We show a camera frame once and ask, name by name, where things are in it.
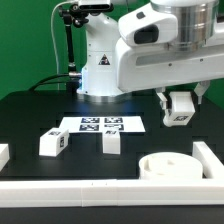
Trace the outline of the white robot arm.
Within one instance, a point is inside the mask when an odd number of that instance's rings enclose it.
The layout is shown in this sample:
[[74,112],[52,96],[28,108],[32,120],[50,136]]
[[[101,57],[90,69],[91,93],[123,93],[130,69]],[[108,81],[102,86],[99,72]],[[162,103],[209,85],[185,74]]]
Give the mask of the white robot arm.
[[224,77],[219,0],[151,0],[114,21],[90,15],[78,93],[109,101],[134,91]]

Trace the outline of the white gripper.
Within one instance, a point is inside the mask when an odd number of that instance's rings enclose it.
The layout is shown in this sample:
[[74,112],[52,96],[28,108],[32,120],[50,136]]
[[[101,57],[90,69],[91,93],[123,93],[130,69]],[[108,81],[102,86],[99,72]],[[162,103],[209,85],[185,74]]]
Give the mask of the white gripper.
[[210,87],[209,80],[224,77],[224,41],[221,39],[210,39],[193,52],[176,52],[164,44],[130,47],[120,39],[115,53],[118,88],[123,92],[157,88],[165,113],[168,113],[168,100],[163,87],[198,82],[194,92],[201,104]]

